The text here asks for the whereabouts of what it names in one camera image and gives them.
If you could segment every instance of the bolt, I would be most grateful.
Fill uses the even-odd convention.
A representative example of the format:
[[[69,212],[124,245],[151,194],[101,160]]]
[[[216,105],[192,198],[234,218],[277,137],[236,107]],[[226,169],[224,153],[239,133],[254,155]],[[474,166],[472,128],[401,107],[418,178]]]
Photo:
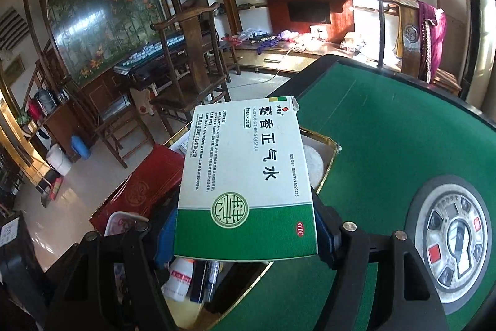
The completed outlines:
[[[148,229],[148,223],[146,222],[138,222],[136,223],[135,229],[137,232],[144,232]]]
[[[343,229],[347,230],[348,232],[354,232],[357,229],[357,226],[353,222],[344,222]]]
[[[92,242],[93,240],[96,239],[96,237],[98,237],[98,233],[97,232],[88,232],[84,235],[84,239],[86,241],[89,241],[89,242]]]
[[[396,238],[398,240],[401,240],[401,241],[405,241],[408,238],[408,236],[406,235],[406,233],[403,230],[397,230],[396,232],[394,232],[394,235],[396,236]]]

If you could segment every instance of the white and green box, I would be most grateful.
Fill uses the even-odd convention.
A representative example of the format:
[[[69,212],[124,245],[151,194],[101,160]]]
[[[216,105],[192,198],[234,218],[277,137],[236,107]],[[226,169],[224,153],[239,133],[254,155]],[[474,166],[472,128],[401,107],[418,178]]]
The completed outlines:
[[[176,256],[271,261],[317,253],[297,111],[293,97],[195,108]]]

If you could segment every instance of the red oval logo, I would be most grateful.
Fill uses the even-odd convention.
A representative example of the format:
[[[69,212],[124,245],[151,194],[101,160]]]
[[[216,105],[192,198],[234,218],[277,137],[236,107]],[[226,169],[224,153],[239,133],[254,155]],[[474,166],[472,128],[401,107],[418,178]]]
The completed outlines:
[[[298,222],[296,224],[296,234],[298,235],[298,237],[303,237],[303,235],[305,234],[305,226],[303,226],[302,222]]]

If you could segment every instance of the painting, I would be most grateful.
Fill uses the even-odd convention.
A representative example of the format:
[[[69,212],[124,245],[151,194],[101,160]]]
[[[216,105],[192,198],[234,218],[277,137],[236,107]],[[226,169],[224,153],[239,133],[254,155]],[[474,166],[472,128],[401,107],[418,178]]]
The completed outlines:
[[[149,43],[164,20],[160,0],[46,0],[61,59],[80,86]]]
[[[8,67],[6,67],[3,71],[3,79],[5,80],[6,86],[12,86],[12,84],[19,79],[19,76],[21,76],[25,70],[26,68],[24,68],[21,56],[17,55],[11,64],[8,65]]]

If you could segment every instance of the blue plastic container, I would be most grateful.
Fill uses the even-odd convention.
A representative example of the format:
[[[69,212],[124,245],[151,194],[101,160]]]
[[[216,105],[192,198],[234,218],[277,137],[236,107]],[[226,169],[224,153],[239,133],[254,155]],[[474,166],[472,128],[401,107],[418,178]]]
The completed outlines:
[[[90,150],[84,144],[83,140],[77,135],[71,136],[70,146],[81,156],[83,160],[87,160],[91,156]]]

